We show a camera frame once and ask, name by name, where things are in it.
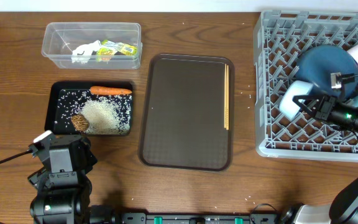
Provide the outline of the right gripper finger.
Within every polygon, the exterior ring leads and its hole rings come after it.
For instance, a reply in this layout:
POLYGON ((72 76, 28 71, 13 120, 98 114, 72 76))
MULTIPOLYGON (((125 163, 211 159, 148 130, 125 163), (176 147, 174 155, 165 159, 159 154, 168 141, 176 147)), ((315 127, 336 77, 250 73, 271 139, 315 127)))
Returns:
POLYGON ((355 73, 344 74, 344 75, 341 75, 340 82, 341 83, 351 83, 351 82, 355 81, 356 77, 358 77, 358 73, 357 74, 355 74, 355 73))
POLYGON ((300 107, 302 112, 307 113, 311 117, 315 117, 321 99, 321 95, 296 95, 293 97, 292 101, 300 107))

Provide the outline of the light blue bowl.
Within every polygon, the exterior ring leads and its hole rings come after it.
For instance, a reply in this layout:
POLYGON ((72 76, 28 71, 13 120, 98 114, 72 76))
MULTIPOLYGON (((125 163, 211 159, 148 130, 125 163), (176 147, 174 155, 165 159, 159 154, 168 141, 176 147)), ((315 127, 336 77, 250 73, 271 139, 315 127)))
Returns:
POLYGON ((308 95, 312 89, 313 85, 311 83, 299 80, 290 85, 279 104, 279 110, 289 121, 292 121, 300 110, 300 107, 293 101, 293 97, 308 95))

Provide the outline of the brown food scrap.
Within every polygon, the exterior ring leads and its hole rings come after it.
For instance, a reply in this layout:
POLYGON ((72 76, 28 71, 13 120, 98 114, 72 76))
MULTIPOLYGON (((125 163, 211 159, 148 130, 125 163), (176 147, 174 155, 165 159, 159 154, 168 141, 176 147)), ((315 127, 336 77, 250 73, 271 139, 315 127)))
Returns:
POLYGON ((85 132, 90 126, 89 121, 82 114, 72 116, 71 122, 74 128, 79 132, 85 132))

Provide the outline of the dark blue plate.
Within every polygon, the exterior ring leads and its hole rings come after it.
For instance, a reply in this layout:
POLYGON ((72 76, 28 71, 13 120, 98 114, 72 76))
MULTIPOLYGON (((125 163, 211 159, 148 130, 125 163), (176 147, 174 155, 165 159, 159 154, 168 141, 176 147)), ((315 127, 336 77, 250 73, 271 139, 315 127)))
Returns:
POLYGON ((331 88, 331 74, 357 74, 358 65, 345 50, 333 45, 320 45, 302 53, 296 62, 297 80, 313 85, 309 95, 339 96, 340 91, 331 88))

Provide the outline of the white rice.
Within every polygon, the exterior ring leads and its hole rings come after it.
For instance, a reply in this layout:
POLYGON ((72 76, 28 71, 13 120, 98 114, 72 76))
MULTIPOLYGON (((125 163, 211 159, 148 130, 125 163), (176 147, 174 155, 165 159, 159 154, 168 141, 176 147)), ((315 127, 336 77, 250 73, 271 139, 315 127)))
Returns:
POLYGON ((86 89, 59 92, 49 130, 55 134, 127 135, 131 129, 132 95, 94 95, 86 89), (77 131, 71 117, 82 114, 89 121, 77 131))

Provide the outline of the orange carrot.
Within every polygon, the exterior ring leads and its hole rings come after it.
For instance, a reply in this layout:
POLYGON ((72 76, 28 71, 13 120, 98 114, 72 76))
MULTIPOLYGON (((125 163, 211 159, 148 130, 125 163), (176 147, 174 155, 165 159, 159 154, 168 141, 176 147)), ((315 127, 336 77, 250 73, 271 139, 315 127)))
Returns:
POLYGON ((94 95, 130 95, 131 90, 125 88, 112 88, 105 86, 92 86, 90 89, 91 94, 94 95))

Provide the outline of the wooden chopstick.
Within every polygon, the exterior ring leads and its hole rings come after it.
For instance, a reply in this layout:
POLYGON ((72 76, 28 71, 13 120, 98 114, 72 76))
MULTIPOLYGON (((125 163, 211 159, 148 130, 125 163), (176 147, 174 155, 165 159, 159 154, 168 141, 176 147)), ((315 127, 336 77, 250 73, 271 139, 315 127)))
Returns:
POLYGON ((225 64, 225 125, 229 130, 229 66, 225 64))
POLYGON ((228 82, 228 79, 227 79, 227 70, 228 70, 228 67, 227 67, 227 64, 225 64, 225 71, 224 71, 224 127, 226 130, 228 130, 228 87, 227 87, 227 82, 228 82))

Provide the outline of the white tissue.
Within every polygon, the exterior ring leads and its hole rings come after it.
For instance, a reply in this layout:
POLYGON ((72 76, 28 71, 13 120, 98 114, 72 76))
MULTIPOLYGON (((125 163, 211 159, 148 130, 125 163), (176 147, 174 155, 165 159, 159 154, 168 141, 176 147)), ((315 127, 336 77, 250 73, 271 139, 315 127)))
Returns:
POLYGON ((71 55, 72 63, 86 64, 96 60, 96 52, 101 48, 101 41, 96 40, 90 44, 83 44, 77 47, 71 55))

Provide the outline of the yellow green snack wrapper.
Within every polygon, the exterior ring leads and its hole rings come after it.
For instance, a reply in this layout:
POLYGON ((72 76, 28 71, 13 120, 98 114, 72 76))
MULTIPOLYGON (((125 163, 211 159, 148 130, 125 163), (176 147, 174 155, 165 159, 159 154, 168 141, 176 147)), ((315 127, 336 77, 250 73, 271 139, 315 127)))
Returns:
POLYGON ((108 62, 115 55, 133 56, 137 53, 137 47, 122 42, 112 42, 104 40, 101 42, 101 48, 96 52, 97 62, 108 62))

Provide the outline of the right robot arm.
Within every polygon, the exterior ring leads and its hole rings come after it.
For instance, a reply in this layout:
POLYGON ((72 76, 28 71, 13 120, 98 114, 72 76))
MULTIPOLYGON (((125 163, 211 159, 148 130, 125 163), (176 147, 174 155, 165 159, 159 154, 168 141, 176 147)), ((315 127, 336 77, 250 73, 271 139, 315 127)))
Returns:
MULTIPOLYGON (((303 111, 337 131, 353 133, 358 139, 358 107, 344 103, 342 97, 311 95, 313 84, 295 81, 280 102, 280 111, 294 118, 303 111)), ((341 162, 358 162, 355 154, 340 156, 341 162)), ((301 204, 289 208, 278 223, 358 223, 358 178, 341 190, 330 206, 301 204)))

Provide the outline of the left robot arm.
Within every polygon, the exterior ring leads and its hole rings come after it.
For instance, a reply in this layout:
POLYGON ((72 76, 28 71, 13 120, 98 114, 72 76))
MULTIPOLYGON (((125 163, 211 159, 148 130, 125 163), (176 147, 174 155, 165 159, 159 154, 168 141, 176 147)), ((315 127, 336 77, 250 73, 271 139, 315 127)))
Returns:
POLYGON ((90 140, 81 135, 58 137, 46 131, 36 137, 29 151, 43 167, 27 180, 37 191, 30 204, 34 223, 119 223, 108 205, 90 205, 92 183, 87 177, 98 162, 90 140))

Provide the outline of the grey dishwasher rack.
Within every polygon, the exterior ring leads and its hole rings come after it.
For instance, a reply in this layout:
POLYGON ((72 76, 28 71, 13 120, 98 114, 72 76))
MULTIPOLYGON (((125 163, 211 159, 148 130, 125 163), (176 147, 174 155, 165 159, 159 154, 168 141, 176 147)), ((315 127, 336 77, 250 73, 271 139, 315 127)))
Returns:
POLYGON ((259 155, 340 161, 358 156, 353 133, 336 131, 297 113, 289 121, 279 104, 298 71, 302 53, 319 45, 344 50, 358 44, 358 13, 266 10, 254 27, 255 145, 259 155))

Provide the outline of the black plastic tray bin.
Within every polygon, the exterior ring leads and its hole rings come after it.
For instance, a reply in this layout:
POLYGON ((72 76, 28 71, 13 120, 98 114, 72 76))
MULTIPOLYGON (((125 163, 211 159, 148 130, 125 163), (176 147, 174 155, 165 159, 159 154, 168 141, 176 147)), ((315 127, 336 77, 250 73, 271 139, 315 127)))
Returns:
MULTIPOLYGON (((125 88, 128 90, 133 90, 131 82, 125 81, 109 81, 109 82, 97 82, 97 81, 62 81, 56 82, 51 87, 50 98, 48 103, 47 115, 45 120, 45 130, 49 130, 51 125, 49 122, 51 121, 52 114, 55 112, 55 103, 57 102, 58 94, 63 89, 86 89, 90 90, 92 86, 105 86, 112 88, 125 88)), ((133 114, 133 94, 132 95, 132 114, 133 114)))

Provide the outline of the brown serving tray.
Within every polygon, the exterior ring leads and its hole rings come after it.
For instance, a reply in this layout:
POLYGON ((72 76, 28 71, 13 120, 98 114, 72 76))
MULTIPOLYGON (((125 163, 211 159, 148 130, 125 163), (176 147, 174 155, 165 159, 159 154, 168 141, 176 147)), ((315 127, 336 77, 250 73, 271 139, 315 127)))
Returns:
POLYGON ((150 61, 139 141, 148 166, 220 172, 232 162, 234 64, 224 57, 158 54, 150 61), (229 66, 229 130, 224 71, 229 66))

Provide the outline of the clear plastic bin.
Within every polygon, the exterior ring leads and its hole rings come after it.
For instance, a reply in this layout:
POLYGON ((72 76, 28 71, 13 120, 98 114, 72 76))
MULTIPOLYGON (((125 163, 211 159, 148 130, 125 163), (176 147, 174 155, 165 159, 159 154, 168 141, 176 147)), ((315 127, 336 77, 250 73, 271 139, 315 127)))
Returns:
POLYGON ((138 69, 142 55, 141 26, 131 22, 52 22, 48 24, 42 55, 59 68, 69 69, 138 69), (108 62, 72 63, 72 52, 96 40, 122 42, 137 47, 133 56, 115 55, 108 62))

